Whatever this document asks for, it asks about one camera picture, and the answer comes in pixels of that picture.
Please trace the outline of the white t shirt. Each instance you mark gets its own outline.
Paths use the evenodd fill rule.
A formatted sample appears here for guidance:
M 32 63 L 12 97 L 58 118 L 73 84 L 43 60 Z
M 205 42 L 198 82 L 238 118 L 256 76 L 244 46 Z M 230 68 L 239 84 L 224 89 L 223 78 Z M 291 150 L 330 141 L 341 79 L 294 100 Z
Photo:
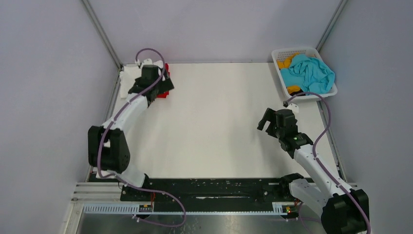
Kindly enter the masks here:
M 162 70 L 166 66 L 165 70 L 169 73 L 169 65 L 164 64 L 161 60 L 153 62 L 153 65 L 156 65 Z M 126 99 L 129 89 L 132 88 L 132 85 L 135 83 L 135 80 L 141 77 L 141 67 L 138 67 L 136 64 L 127 64 L 123 67 L 123 70 L 120 72 L 120 98 Z

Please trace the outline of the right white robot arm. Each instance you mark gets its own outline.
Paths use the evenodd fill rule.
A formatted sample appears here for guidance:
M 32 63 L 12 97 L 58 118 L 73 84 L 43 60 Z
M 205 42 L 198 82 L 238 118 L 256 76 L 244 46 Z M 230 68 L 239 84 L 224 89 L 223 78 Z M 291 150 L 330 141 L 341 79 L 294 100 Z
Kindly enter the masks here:
M 310 185 L 298 173 L 286 175 L 279 188 L 281 198 L 287 201 L 296 198 L 307 205 L 319 216 L 327 234 L 371 233 L 367 194 L 332 174 L 317 153 L 315 143 L 298 131 L 293 111 L 267 108 L 257 129 L 262 131 L 266 123 L 269 124 L 266 133 L 278 140 L 281 148 L 315 183 Z

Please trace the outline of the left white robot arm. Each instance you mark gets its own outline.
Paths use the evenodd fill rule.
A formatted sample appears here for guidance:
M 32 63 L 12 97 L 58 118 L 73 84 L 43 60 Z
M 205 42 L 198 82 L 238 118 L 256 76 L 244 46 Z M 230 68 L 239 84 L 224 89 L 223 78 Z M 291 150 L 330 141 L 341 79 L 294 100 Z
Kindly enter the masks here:
M 131 86 L 120 93 L 124 100 L 117 113 L 99 126 L 88 130 L 88 161 L 97 168 L 101 179 L 117 178 L 133 187 L 132 194 L 146 200 L 150 185 L 144 183 L 147 175 L 130 165 L 131 151 L 126 136 L 138 117 L 157 99 L 166 97 L 174 89 L 167 64 L 156 62 L 126 67 L 120 74 Z

